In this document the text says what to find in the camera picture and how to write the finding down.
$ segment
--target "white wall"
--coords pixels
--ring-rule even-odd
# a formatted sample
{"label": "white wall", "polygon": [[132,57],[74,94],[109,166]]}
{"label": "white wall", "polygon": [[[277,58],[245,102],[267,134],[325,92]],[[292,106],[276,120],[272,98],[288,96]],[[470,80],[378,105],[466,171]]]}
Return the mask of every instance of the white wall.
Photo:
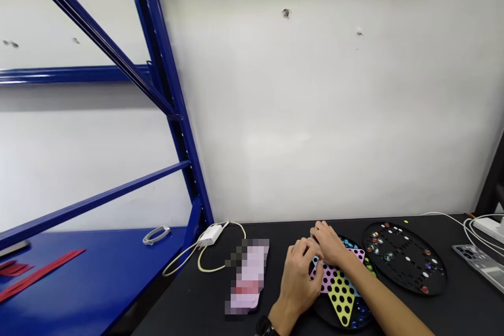
{"label": "white wall", "polygon": [[[149,52],[134,0],[77,0],[136,64]],[[0,68],[111,65],[52,0],[0,0]],[[72,39],[77,38],[80,44]]]}
{"label": "white wall", "polygon": [[[137,64],[133,0],[78,0]],[[0,68],[109,65],[51,0],[0,0]],[[80,44],[72,42],[77,37]],[[166,117],[133,84],[0,88],[0,232],[178,161]],[[187,224],[181,172],[55,229]]]}
{"label": "white wall", "polygon": [[473,210],[503,128],[504,0],[163,5],[217,220]]}
{"label": "white wall", "polygon": [[[49,0],[24,1],[0,0],[2,14],[20,15],[0,17],[0,38],[22,38],[0,45],[2,66],[107,64],[91,42],[72,44],[78,31]],[[132,0],[79,1],[135,62],[147,59]],[[216,219],[473,209],[504,126],[503,0],[162,1]],[[174,163],[148,100],[133,92],[115,105],[128,88],[0,91],[2,227],[23,221],[14,210],[33,218]],[[44,111],[40,97],[54,99]],[[182,222],[188,199],[174,180],[73,227]],[[186,210],[159,210],[165,196]]]}

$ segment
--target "yellow triangle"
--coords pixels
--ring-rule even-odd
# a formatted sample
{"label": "yellow triangle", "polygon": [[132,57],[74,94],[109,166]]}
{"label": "yellow triangle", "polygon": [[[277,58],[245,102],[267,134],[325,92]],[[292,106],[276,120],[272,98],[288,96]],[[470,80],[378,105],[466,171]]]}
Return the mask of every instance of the yellow triangle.
{"label": "yellow triangle", "polygon": [[350,315],[352,314],[355,295],[350,294],[349,281],[344,273],[338,270],[337,276],[334,276],[334,283],[331,285],[331,290],[328,293],[329,299],[340,319],[340,322],[345,327],[350,324]]}

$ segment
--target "blue metal shelf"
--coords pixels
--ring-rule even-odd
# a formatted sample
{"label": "blue metal shelf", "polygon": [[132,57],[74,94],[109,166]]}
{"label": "blue metal shelf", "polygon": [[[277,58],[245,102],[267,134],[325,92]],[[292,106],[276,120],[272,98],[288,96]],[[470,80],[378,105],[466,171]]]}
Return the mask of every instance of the blue metal shelf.
{"label": "blue metal shelf", "polygon": [[178,170],[182,170],[184,174],[192,203],[188,226],[191,234],[185,237],[185,243],[189,243],[202,227],[213,223],[213,215],[160,0],[135,0],[152,60],[142,66],[133,64],[77,0],[53,1],[117,65],[117,68],[97,66],[0,70],[0,86],[111,82],[129,79],[166,115],[180,163],[1,233],[0,249],[32,237]]}
{"label": "blue metal shelf", "polygon": [[[144,80],[152,85],[149,66],[137,65],[136,68]],[[0,87],[118,81],[130,79],[117,66],[0,69]]]}
{"label": "blue metal shelf", "polygon": [[[32,248],[16,258],[29,259],[37,268],[70,249],[87,249],[77,259],[1,304],[2,330],[98,336],[128,309],[181,248],[191,245],[213,223],[213,215],[160,0],[135,0],[151,56],[151,61],[140,66],[133,64],[77,0],[53,1],[117,67],[0,70],[0,86],[130,80],[166,115],[179,158],[179,163],[170,167],[0,233],[0,250],[31,238]],[[167,238],[154,246],[141,242],[147,230],[43,233],[177,171],[184,175],[192,203],[188,225],[173,228]]]}

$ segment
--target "power strip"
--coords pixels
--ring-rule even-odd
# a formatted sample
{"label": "power strip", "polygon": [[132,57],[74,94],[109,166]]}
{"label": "power strip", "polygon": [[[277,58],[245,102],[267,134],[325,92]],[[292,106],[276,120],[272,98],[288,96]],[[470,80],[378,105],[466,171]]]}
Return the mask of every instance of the power strip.
{"label": "power strip", "polygon": [[495,240],[504,244],[504,217],[502,223],[499,223],[491,218],[480,218],[474,221],[474,226],[491,236]]}

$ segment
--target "blue shelf frame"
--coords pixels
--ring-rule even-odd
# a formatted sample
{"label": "blue shelf frame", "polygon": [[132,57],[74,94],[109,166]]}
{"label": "blue shelf frame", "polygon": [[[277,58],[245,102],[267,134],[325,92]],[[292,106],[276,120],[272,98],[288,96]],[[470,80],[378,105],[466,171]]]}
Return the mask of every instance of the blue shelf frame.
{"label": "blue shelf frame", "polygon": [[166,115],[179,163],[0,233],[0,250],[182,171],[192,203],[185,249],[214,222],[160,0],[135,0],[151,61],[136,66],[77,0],[53,0],[117,65],[0,70],[1,85],[132,81]]}
{"label": "blue shelf frame", "polygon": [[[149,67],[150,62],[136,68],[152,84]],[[120,81],[130,79],[116,66],[0,69],[0,87]]]}

